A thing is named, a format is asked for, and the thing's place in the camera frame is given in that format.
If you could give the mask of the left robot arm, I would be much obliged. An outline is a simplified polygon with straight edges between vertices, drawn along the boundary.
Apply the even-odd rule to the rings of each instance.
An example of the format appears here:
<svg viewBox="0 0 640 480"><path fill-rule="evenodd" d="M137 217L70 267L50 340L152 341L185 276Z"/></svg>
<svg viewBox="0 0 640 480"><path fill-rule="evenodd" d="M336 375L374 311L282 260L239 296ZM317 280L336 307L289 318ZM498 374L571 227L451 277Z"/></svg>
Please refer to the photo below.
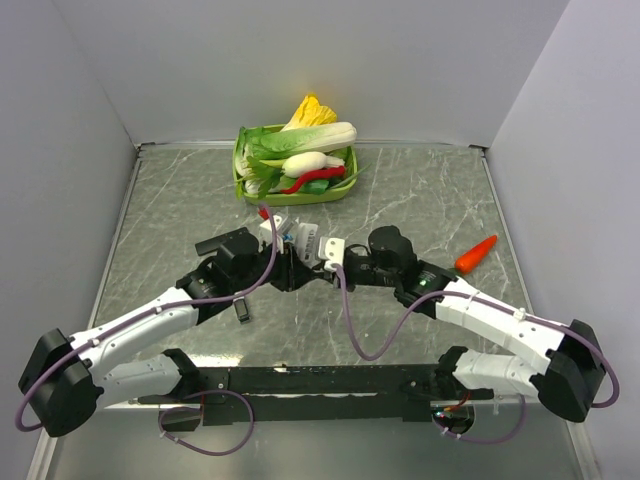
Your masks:
<svg viewBox="0 0 640 480"><path fill-rule="evenodd" d="M15 415L22 432L43 429L64 436L96 411L148 395L176 402L192 398L198 373L181 350L151 360L131 356L175 333L217 316L233 302L270 284L282 292L314 278L291 239L262 226L263 239L239 228L200 242L202 262L147 304L102 326L42 335L18 382L23 395Z"/></svg>

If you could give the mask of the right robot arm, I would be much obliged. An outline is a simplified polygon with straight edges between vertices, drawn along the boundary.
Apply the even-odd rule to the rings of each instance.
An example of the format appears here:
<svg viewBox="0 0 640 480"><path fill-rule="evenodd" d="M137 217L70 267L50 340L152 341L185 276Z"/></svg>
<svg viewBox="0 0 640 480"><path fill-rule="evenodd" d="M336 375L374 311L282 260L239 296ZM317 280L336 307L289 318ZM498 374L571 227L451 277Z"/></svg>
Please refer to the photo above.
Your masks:
<svg viewBox="0 0 640 480"><path fill-rule="evenodd" d="M522 395L574 423L599 407L596 395L607 367L589 324L541 319L481 292L461 276L419 259L395 226L375 229L365 246L330 238L318 251L342 291L389 287L408 314L461 327L504 349L486 354L450 348L436 375L444 396L454 399L474 390Z"/></svg>

